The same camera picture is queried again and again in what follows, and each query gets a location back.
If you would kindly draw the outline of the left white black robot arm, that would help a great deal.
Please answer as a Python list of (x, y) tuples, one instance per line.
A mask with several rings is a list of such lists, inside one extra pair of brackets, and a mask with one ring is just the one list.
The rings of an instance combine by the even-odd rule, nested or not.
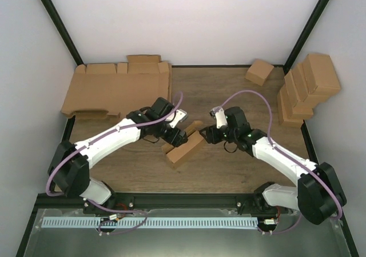
[(173, 147), (188, 141), (186, 132), (177, 127), (188, 114), (159, 97), (151, 106), (132, 111), (113, 127), (77, 143), (62, 141), (48, 169), (48, 196), (81, 197), (103, 213), (116, 209), (115, 192), (103, 181), (90, 176), (90, 170), (118, 149), (153, 136)]

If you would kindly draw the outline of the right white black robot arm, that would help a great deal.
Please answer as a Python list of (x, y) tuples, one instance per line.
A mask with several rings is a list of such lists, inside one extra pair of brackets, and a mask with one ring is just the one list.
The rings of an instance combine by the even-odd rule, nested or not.
[(236, 150), (269, 164), (294, 184), (291, 187), (268, 182), (259, 187), (254, 198), (257, 211), (266, 213), (274, 206), (297, 210), (315, 225), (341, 215), (347, 199), (330, 164), (304, 159), (265, 132), (251, 128), (239, 107), (215, 107), (210, 115), (216, 124), (200, 130), (208, 144), (233, 143)]

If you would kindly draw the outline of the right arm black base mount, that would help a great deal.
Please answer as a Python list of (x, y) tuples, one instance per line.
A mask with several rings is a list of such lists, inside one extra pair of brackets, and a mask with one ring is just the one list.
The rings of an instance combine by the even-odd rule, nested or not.
[(264, 190), (273, 184), (274, 182), (266, 182), (255, 189), (253, 193), (236, 196), (237, 213), (239, 215), (250, 214), (251, 216), (276, 215), (277, 207), (270, 206), (262, 195)]

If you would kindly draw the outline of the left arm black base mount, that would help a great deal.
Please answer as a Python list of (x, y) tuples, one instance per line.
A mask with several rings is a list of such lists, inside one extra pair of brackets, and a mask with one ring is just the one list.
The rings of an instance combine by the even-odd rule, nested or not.
[[(134, 207), (134, 200), (135, 198), (133, 194), (114, 192), (104, 204), (101, 204), (101, 206), (111, 210), (132, 210)], [(98, 216), (112, 214), (109, 211), (96, 207), (85, 198), (83, 198), (83, 201), (87, 203), (87, 206), (83, 208), (84, 214), (94, 214)]]

